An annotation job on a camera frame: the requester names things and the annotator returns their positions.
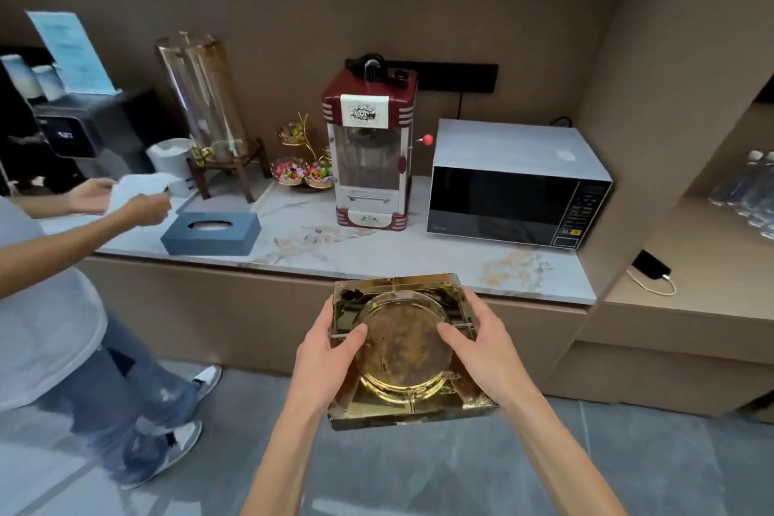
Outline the person's left hand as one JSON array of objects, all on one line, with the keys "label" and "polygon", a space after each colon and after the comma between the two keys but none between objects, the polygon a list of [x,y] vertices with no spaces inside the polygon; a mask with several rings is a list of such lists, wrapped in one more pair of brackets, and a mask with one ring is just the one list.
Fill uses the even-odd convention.
[{"label": "person's left hand", "polygon": [[304,422],[323,416],[347,376],[356,356],[338,356],[331,345],[332,296],[325,302],[314,325],[299,345],[283,414]]}]

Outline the square golden glass ashtray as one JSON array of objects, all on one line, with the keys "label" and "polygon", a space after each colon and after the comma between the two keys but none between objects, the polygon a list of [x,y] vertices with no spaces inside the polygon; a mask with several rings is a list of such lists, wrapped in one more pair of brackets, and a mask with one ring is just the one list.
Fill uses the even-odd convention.
[{"label": "square golden glass ashtray", "polygon": [[443,323],[470,341],[479,320],[456,274],[339,281],[332,347],[360,325],[355,354],[327,417],[336,432],[473,418],[497,409],[440,337]]}]

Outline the person's right forearm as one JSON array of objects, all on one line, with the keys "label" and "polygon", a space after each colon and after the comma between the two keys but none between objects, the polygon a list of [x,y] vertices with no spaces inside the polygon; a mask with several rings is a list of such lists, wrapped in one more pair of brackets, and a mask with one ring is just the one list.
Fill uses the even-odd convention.
[{"label": "person's right forearm", "polygon": [[508,388],[498,404],[560,516],[628,516],[589,455],[535,387]]}]

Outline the person's left forearm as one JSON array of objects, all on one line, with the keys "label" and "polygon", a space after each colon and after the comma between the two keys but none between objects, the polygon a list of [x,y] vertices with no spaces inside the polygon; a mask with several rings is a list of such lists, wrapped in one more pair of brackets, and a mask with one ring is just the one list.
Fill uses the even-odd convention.
[{"label": "person's left forearm", "polygon": [[286,402],[239,516],[299,516],[322,412]]}]

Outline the silver black microwave oven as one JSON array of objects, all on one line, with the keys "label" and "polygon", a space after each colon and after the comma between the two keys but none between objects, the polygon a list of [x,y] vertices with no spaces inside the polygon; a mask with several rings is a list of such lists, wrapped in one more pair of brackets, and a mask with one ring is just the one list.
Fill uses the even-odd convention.
[{"label": "silver black microwave oven", "polygon": [[442,119],[427,231],[575,251],[612,187],[576,128]]}]

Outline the red retro popcorn machine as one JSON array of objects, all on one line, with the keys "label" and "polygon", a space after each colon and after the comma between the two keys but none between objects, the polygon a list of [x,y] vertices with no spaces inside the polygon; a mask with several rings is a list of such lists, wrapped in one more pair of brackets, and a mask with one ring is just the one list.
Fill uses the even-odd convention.
[{"label": "red retro popcorn machine", "polygon": [[416,71],[390,68],[376,53],[346,60],[325,88],[339,225],[407,228],[417,90]]}]

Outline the dark blue tissue box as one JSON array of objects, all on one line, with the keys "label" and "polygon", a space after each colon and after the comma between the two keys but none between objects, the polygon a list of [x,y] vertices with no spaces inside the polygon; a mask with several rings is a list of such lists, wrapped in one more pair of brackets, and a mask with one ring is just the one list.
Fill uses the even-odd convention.
[{"label": "dark blue tissue box", "polygon": [[171,256],[241,257],[251,253],[261,230],[254,212],[182,212],[160,241]]}]

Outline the black power bank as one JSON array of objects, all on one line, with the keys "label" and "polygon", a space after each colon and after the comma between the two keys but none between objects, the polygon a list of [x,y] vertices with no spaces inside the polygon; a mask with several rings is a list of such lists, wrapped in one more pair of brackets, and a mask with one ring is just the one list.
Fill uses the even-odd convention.
[{"label": "black power bank", "polygon": [[651,280],[667,280],[670,279],[672,273],[669,266],[646,250],[640,250],[632,263],[632,267]]}]

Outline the white cup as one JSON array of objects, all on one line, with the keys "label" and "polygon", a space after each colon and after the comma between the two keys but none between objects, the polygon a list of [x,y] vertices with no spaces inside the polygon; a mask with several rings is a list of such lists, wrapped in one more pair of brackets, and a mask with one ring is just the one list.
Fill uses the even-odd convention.
[{"label": "white cup", "polygon": [[188,158],[194,142],[188,138],[172,138],[160,141],[146,149],[146,155],[156,172],[167,173],[178,179],[169,186],[171,196],[189,198],[196,190]]}]

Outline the light wooden shelf unit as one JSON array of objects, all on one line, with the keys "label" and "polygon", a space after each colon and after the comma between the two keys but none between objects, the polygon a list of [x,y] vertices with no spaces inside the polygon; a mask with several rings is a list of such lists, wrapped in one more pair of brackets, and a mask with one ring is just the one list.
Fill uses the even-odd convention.
[{"label": "light wooden shelf unit", "polygon": [[[597,295],[544,394],[717,416],[774,388],[774,327],[721,304],[709,255],[713,208],[686,198],[702,170],[774,75],[774,0],[620,0],[575,123],[614,188],[580,261]],[[646,250],[670,267],[651,280],[632,267]]]}]

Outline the glass beverage dispenser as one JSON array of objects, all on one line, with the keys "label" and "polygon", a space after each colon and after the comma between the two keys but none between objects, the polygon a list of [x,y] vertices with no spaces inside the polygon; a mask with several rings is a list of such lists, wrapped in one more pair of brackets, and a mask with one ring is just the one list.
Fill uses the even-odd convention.
[{"label": "glass beverage dispenser", "polygon": [[210,34],[181,31],[156,41],[156,52],[194,142],[199,165],[225,165],[251,151],[235,98],[225,46]]}]

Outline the group of clear water bottles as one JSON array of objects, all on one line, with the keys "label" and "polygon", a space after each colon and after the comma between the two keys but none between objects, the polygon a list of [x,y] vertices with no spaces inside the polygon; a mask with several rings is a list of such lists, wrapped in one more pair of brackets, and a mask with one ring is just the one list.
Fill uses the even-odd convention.
[{"label": "group of clear water bottles", "polygon": [[711,188],[712,205],[731,208],[774,243],[774,150],[750,150]]}]

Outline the black coffee machine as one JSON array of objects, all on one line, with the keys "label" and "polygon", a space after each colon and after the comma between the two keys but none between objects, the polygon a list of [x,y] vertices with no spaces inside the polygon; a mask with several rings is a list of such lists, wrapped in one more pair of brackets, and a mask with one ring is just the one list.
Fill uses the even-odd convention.
[{"label": "black coffee machine", "polygon": [[86,179],[152,173],[146,151],[182,130],[151,86],[114,95],[65,94],[49,101],[17,90],[2,57],[53,65],[44,48],[0,44],[0,192],[58,194]]}]

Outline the stack of white paper cups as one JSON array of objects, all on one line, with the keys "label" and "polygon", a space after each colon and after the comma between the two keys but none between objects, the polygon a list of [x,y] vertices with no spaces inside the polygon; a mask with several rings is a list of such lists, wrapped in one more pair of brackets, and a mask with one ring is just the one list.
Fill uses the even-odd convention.
[{"label": "stack of white paper cups", "polygon": [[67,94],[63,81],[54,65],[36,65],[31,69],[48,102],[58,100]]},{"label": "stack of white paper cups", "polygon": [[5,72],[11,80],[15,90],[31,105],[46,100],[44,91],[40,86],[35,73],[19,54],[0,55]]}]

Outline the blue paper sign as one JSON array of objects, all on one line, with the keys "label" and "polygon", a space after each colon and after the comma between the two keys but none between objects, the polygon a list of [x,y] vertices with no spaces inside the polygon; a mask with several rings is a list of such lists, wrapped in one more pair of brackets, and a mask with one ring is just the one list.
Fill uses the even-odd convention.
[{"label": "blue paper sign", "polygon": [[119,93],[78,16],[73,12],[26,12],[58,68],[68,93]]}]

